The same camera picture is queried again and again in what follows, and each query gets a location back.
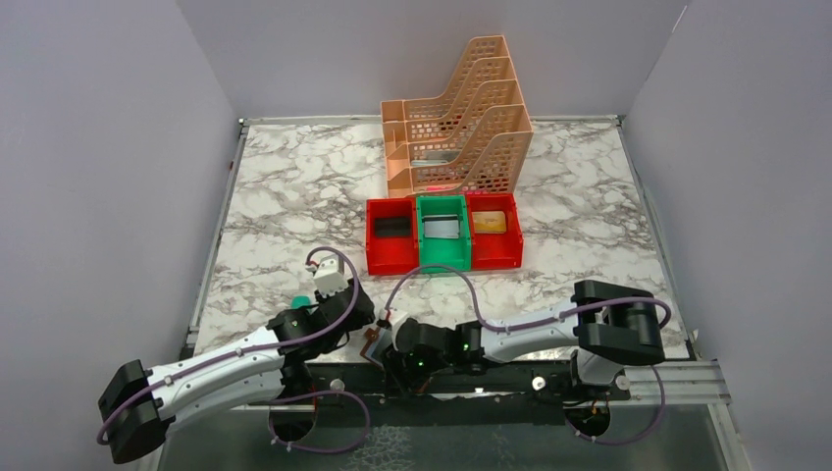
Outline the brown leather card holder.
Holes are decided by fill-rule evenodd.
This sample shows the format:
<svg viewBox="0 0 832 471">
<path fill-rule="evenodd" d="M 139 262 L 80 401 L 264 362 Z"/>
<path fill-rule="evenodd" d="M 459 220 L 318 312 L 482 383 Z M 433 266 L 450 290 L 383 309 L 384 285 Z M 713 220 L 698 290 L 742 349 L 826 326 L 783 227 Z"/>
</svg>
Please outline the brown leather card holder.
<svg viewBox="0 0 832 471">
<path fill-rule="evenodd" d="M 360 356 L 377 368 L 384 369 L 384 352 L 392 344 L 391 328 L 369 328 L 363 336 L 365 344 L 360 350 Z"/>
</svg>

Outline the red bin with black card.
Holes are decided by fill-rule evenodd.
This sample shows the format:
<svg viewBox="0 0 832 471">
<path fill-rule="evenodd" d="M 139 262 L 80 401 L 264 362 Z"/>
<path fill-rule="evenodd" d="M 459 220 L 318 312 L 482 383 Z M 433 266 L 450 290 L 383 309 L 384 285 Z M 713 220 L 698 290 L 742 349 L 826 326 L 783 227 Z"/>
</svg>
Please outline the red bin with black card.
<svg viewBox="0 0 832 471">
<path fill-rule="evenodd" d="M 385 217 L 410 218 L 411 237 L 374 237 L 373 220 Z M 413 198 L 366 201 L 365 258 L 371 276 L 403 275 L 419 264 L 415 218 L 416 206 Z"/>
</svg>

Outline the red bin with gold card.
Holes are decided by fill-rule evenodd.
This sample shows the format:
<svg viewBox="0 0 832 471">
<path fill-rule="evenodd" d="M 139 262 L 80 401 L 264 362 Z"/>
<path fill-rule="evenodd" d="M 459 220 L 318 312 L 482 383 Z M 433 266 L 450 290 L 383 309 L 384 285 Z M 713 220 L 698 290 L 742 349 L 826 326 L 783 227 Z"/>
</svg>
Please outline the red bin with gold card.
<svg viewBox="0 0 832 471">
<path fill-rule="evenodd" d="M 472 270 L 492 271 L 517 269 L 522 266 L 524 238 L 518 210 L 511 193 L 466 194 L 467 212 L 473 240 Z M 474 211 L 503 211 L 507 219 L 504 234 L 475 234 L 471 222 Z"/>
</svg>

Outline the green plastic bin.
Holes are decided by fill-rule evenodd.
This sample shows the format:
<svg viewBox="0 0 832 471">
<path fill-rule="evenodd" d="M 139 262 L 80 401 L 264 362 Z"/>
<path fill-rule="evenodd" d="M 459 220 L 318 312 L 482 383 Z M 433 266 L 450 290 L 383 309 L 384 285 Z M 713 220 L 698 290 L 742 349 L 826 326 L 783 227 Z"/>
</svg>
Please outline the green plastic bin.
<svg viewBox="0 0 832 471">
<path fill-rule="evenodd" d="M 443 264 L 460 271 L 472 268 L 473 240 L 467 203 L 462 195 L 419 196 L 416 198 L 419 263 Z M 459 239 L 423 237 L 422 218 L 427 215 L 457 215 L 461 223 Z"/>
</svg>

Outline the peach plastic file organizer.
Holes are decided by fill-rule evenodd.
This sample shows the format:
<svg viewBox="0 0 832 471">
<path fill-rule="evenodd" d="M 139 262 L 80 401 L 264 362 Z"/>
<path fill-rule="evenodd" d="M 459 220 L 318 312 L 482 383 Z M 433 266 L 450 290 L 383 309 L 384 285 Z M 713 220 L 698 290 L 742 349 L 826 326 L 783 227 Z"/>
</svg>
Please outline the peach plastic file organizer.
<svg viewBox="0 0 832 471">
<path fill-rule="evenodd" d="M 502 35 L 466 45 L 444 92 L 381 104 L 387 195 L 511 193 L 533 126 Z"/>
</svg>

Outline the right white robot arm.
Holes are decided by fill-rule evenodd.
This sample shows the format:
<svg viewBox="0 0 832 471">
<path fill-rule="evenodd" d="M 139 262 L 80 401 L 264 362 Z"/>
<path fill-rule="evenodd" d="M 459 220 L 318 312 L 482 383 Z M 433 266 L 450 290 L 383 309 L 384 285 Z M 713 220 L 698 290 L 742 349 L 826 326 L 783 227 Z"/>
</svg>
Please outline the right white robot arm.
<svg viewBox="0 0 832 471">
<path fill-rule="evenodd" d="M 498 320 L 475 316 L 454 328 L 413 318 L 396 323 L 381 353 L 384 371 L 414 393 L 439 372 L 479 376 L 527 354 L 572 346 L 566 386 L 589 399 L 624 367 L 664 361 L 661 331 L 672 310 L 648 291 L 583 280 L 552 307 Z"/>
</svg>

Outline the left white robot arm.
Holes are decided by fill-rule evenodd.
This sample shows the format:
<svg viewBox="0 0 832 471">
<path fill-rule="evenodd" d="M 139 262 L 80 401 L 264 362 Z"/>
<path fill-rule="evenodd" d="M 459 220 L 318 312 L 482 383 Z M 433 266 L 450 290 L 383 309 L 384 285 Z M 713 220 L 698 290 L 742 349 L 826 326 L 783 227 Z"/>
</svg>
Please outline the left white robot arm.
<svg viewBox="0 0 832 471">
<path fill-rule="evenodd" d="M 96 440 L 110 449 L 114 463 L 124 464 L 212 413 L 277 398 L 305 399 L 316 390 L 307 361 L 335 351 L 376 319 L 373 301 L 354 281 L 315 297 L 207 353 L 150 368 L 140 360 L 121 365 L 97 401 L 102 428 Z"/>
</svg>

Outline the black card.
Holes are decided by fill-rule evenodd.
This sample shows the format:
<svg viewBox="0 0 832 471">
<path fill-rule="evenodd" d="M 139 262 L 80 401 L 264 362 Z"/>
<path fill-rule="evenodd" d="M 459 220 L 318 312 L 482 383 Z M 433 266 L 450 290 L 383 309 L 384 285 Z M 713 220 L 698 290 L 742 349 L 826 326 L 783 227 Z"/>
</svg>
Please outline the black card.
<svg viewBox="0 0 832 471">
<path fill-rule="evenodd" d="M 374 237 L 411 237 L 411 233 L 411 219 L 408 217 L 385 217 L 373 220 Z"/>
</svg>

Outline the silver card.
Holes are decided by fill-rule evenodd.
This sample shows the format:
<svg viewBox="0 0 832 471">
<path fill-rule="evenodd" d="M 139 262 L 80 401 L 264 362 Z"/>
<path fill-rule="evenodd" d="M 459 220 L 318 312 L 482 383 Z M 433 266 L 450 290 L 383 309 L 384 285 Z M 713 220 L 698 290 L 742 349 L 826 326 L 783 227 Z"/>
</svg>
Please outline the silver card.
<svg viewBox="0 0 832 471">
<path fill-rule="evenodd" d="M 459 239 L 461 223 L 457 215 L 427 215 L 422 218 L 423 237 Z"/>
</svg>

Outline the gold card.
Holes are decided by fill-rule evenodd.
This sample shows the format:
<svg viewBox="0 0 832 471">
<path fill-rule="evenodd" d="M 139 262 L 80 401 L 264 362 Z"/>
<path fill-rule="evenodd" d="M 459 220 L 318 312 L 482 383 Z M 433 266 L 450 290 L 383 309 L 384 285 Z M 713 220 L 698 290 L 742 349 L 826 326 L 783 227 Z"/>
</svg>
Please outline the gold card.
<svg viewBox="0 0 832 471">
<path fill-rule="evenodd" d="M 507 219 L 503 211 L 474 211 L 471 222 L 475 234 L 495 235 L 507 231 Z"/>
</svg>

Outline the green eraser block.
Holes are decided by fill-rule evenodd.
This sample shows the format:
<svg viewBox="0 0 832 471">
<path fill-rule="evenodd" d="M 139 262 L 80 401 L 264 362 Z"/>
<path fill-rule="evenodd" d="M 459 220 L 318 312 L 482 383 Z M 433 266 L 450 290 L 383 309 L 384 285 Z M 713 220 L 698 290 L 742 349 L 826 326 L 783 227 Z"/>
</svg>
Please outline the green eraser block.
<svg viewBox="0 0 832 471">
<path fill-rule="evenodd" d="M 313 305 L 313 301 L 306 295 L 295 296 L 290 303 L 291 309 L 306 309 Z"/>
</svg>

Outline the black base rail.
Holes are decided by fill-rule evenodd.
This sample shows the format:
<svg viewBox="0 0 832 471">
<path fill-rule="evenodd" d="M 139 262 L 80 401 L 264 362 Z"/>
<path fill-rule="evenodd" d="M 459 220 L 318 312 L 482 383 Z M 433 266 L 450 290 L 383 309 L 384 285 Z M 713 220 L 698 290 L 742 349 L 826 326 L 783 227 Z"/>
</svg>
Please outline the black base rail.
<svg viewBox="0 0 832 471">
<path fill-rule="evenodd" d="M 269 413 L 279 430 L 372 426 L 448 427 L 531 424 L 561 426 L 574 409 L 607 411 L 630 399 L 615 385 L 580 387 L 566 361 L 520 361 L 482 376 L 440 373 L 406 392 L 370 363 L 288 367 L 281 404 Z"/>
</svg>

